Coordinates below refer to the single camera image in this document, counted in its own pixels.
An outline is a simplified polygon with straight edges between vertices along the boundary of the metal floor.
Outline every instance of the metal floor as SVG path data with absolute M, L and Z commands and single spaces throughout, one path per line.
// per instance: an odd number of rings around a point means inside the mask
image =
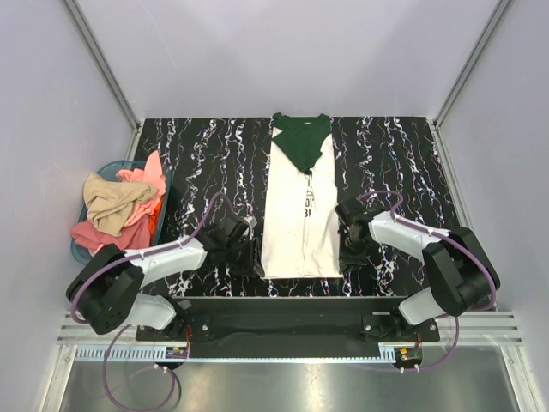
M 425 364 L 442 355 L 426 348 Z M 139 362 L 110 363 L 115 388 Z M 177 370 L 183 386 L 163 410 L 177 412 L 516 412 L 518 406 L 497 348 L 458 348 L 444 366 L 400 375 L 386 366 L 296 364 L 188 364 Z M 114 391 L 135 409 L 156 406 L 170 379 L 150 371 Z M 65 392 L 66 412 L 117 411 L 101 382 L 101 364 L 75 362 Z

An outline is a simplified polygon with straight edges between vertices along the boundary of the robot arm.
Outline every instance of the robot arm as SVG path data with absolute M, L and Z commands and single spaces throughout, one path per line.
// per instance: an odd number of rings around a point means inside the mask
M 73 301 L 79 288 L 96 272 L 119 259 L 116 265 L 93 281 L 83 292 L 76 308 L 98 335 L 115 330 L 121 324 L 149 326 L 166 337 L 179 336 L 185 327 L 184 309 L 165 296 L 141 294 L 149 283 L 184 270 L 196 270 L 203 264 L 227 264 L 233 275 L 260 276 L 253 239 L 253 217 L 242 219 L 234 214 L 219 224 L 205 227 L 194 239 L 188 236 L 171 243 L 141 250 L 121 251 L 106 245 L 90 260 L 70 284 L 66 296 Z
M 459 316 L 490 296 L 489 281 L 479 267 L 440 238 L 456 241 L 477 257 L 496 289 L 499 288 L 499 278 L 490 260 L 474 233 L 465 227 L 455 231 L 428 227 L 398 215 L 394 218 L 389 211 L 368 209 L 355 198 L 340 202 L 335 211 L 346 232 L 340 253 L 343 269 L 368 262 L 371 246 L 375 244 L 393 246 L 424 264 L 430 287 L 398 306 L 404 328 L 444 314 Z

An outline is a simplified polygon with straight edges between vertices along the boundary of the clothing pile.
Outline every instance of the clothing pile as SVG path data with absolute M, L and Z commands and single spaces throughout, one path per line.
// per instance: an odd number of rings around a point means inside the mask
M 121 182 L 90 173 L 84 184 L 87 220 L 76 223 L 70 234 L 92 256 L 104 245 L 141 249 L 154 239 L 166 193 L 158 150 L 148 157 L 144 170 L 123 169 L 117 177 Z

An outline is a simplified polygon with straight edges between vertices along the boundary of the green t-shirt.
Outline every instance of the green t-shirt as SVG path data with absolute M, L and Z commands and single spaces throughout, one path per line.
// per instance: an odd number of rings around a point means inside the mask
M 322 155 L 320 148 L 331 133 L 329 116 L 290 118 L 276 113 L 273 120 L 273 126 L 282 130 L 273 142 L 300 172 L 311 174 L 311 168 Z

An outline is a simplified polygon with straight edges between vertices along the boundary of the beige cloth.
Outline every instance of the beige cloth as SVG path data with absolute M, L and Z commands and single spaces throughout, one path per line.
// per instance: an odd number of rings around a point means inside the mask
M 156 196 L 158 189 L 143 182 L 108 182 L 97 173 L 90 173 L 84 184 L 84 203 L 87 218 L 95 228 L 112 236 L 130 218 L 134 202 L 146 203 Z

